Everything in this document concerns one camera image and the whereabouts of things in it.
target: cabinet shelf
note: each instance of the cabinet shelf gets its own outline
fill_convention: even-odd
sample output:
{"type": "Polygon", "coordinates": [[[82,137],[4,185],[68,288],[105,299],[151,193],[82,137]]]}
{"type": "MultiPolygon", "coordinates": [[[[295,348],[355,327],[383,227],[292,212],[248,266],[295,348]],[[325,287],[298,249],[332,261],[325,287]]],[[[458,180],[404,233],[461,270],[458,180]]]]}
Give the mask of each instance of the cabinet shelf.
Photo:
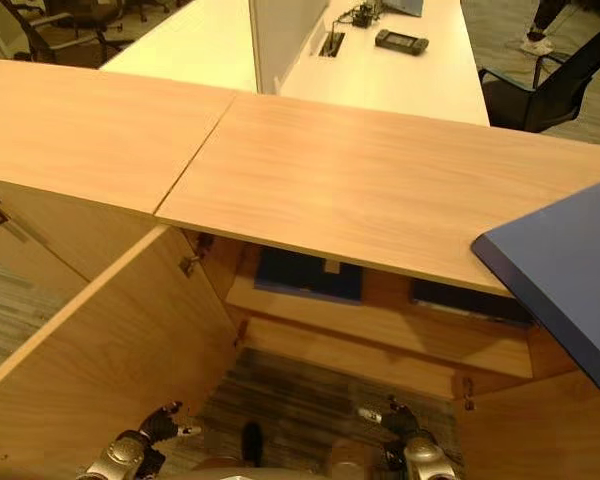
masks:
{"type": "Polygon", "coordinates": [[[520,378],[531,378],[526,331],[413,305],[410,279],[365,269],[362,305],[257,290],[260,247],[247,245],[227,303],[350,338],[520,378]]]}

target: white sneaker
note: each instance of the white sneaker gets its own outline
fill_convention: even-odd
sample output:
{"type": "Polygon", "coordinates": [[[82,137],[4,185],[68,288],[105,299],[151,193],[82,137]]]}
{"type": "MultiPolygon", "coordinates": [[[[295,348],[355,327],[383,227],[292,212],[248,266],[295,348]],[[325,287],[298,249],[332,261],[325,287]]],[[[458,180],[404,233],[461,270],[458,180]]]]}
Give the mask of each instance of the white sneaker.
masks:
{"type": "Polygon", "coordinates": [[[542,40],[538,40],[537,42],[532,42],[524,36],[522,40],[522,45],[520,45],[520,50],[523,50],[531,55],[535,55],[540,57],[542,55],[548,55],[553,52],[553,43],[547,37],[544,37],[542,40]]]}

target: desk seam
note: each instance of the desk seam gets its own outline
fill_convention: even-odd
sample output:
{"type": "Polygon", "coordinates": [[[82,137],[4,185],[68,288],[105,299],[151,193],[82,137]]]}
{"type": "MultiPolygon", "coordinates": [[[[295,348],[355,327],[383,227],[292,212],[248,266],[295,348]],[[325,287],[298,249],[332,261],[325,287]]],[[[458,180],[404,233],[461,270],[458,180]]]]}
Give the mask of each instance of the desk seam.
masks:
{"type": "Polygon", "coordinates": [[[165,200],[167,198],[169,198],[169,195],[171,195],[171,192],[173,191],[173,189],[175,188],[175,186],[178,184],[178,182],[180,181],[180,179],[182,178],[182,176],[189,169],[189,167],[191,166],[191,163],[193,162],[193,160],[198,156],[198,153],[200,153],[200,150],[202,150],[202,148],[206,145],[207,140],[209,140],[209,137],[211,137],[211,135],[213,135],[213,133],[216,131],[216,129],[218,128],[218,125],[220,125],[220,122],[222,121],[222,119],[224,118],[224,116],[227,114],[227,112],[229,111],[229,109],[231,108],[231,106],[233,105],[233,103],[236,101],[236,98],[238,97],[238,95],[239,95],[239,92],[234,91],[233,98],[227,104],[227,106],[224,109],[224,111],[220,114],[220,116],[218,117],[218,120],[216,121],[216,123],[209,130],[209,133],[207,133],[207,135],[205,135],[204,140],[202,140],[202,142],[200,143],[200,145],[198,145],[198,148],[196,148],[196,151],[193,153],[193,155],[191,156],[191,158],[189,159],[189,161],[187,162],[187,164],[185,165],[185,167],[178,174],[178,176],[176,177],[175,181],[171,184],[171,186],[169,187],[169,189],[163,195],[163,197],[160,200],[160,202],[158,202],[158,205],[153,209],[153,212],[151,212],[151,215],[153,217],[157,216],[158,210],[160,210],[160,208],[162,207],[162,204],[165,202],[165,200]]]}

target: blue folder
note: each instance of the blue folder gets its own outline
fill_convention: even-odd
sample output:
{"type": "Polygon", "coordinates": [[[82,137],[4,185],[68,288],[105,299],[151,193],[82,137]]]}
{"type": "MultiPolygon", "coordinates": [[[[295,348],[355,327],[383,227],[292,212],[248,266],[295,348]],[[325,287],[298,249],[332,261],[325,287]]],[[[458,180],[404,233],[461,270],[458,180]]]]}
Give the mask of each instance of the blue folder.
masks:
{"type": "Polygon", "coordinates": [[[600,388],[600,184],[481,235],[471,250],[600,388]]]}

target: cabinet door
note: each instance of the cabinet door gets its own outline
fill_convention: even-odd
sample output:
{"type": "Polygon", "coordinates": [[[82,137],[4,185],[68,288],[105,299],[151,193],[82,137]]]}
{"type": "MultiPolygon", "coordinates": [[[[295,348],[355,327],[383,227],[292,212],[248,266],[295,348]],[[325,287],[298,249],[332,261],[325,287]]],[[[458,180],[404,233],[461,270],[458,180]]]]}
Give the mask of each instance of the cabinet door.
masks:
{"type": "Polygon", "coordinates": [[[198,411],[236,331],[192,255],[155,227],[0,366],[0,478],[72,478],[159,406],[198,411]]]}
{"type": "Polygon", "coordinates": [[[580,371],[456,405],[468,480],[600,478],[600,391],[580,371]]]}
{"type": "Polygon", "coordinates": [[[0,263],[67,300],[88,283],[11,220],[0,225],[0,263]]]}
{"type": "Polygon", "coordinates": [[[156,224],[150,216],[4,182],[0,182],[0,208],[88,280],[156,224]]]}

